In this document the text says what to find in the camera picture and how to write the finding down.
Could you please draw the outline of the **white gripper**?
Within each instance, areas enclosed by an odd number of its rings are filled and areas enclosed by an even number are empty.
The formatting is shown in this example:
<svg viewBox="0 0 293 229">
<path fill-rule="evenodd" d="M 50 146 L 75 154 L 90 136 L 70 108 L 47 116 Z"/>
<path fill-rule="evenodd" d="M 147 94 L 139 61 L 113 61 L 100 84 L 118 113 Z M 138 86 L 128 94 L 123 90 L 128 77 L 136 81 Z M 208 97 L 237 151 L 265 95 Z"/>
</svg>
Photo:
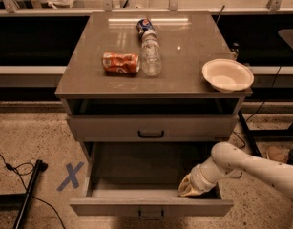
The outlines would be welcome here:
<svg viewBox="0 0 293 229">
<path fill-rule="evenodd" d="M 213 160 L 206 160 L 195 166 L 181 181 L 178 193 L 181 197 L 197 197 L 214 188 L 221 178 L 221 172 Z"/>
</svg>

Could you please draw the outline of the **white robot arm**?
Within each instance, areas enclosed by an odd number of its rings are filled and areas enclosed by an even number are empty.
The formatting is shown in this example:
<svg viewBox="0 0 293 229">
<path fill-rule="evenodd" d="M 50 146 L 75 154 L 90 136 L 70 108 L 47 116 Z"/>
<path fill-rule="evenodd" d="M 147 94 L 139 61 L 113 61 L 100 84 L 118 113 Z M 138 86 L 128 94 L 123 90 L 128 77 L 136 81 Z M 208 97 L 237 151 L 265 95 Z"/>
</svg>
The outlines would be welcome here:
<svg viewBox="0 0 293 229">
<path fill-rule="evenodd" d="M 293 199 L 293 165 L 249 155 L 229 142 L 215 144 L 211 156 L 184 177 L 178 193 L 181 197 L 200 196 L 237 171 L 243 171 Z"/>
</svg>

